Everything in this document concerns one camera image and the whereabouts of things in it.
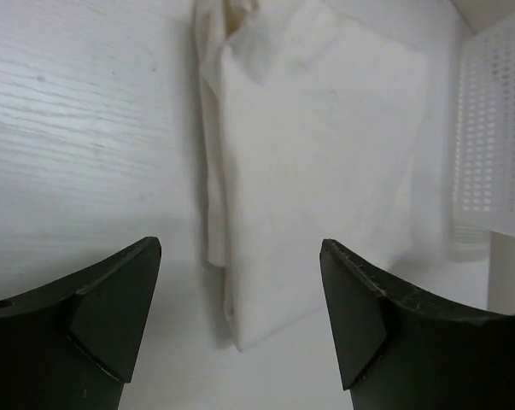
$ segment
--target white cloth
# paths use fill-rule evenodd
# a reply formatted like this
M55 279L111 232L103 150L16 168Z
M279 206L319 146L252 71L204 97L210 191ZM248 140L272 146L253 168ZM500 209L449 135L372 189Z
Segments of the white cloth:
M400 187L428 70L318 0L225 5L197 0L196 42L208 258L242 350L323 305L325 237L383 268L407 250Z

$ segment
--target wood grain surface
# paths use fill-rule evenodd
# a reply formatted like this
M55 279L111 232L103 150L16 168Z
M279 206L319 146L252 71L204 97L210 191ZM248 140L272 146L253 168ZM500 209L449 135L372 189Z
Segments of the wood grain surface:
M0 297L145 235L190 240L189 9L0 0Z

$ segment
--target white plastic container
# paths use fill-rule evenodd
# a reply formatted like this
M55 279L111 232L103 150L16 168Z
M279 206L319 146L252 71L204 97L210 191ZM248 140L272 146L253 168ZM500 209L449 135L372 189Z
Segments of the white plastic container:
M515 14L465 45L454 216L515 237Z

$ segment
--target white table surface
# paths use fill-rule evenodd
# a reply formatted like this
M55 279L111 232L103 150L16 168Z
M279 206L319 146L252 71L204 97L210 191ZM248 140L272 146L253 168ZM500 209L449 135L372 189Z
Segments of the white table surface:
M445 141L467 30L448 0L344 3L430 56L413 181L422 193L415 229L430 250L430 237L444 233ZM204 156L191 4L0 0L0 299L155 235L161 275L120 408L351 408L325 310L243 354L228 342L220 274L202 263ZM485 306L486 262L406 276Z

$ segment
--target white fabric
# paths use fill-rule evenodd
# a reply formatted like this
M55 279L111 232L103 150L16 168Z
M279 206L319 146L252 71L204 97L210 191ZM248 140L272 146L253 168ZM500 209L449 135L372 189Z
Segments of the white fabric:
M383 268L408 251L427 61L318 0L232 1L197 0L196 41L208 258L245 349L323 305L323 238Z

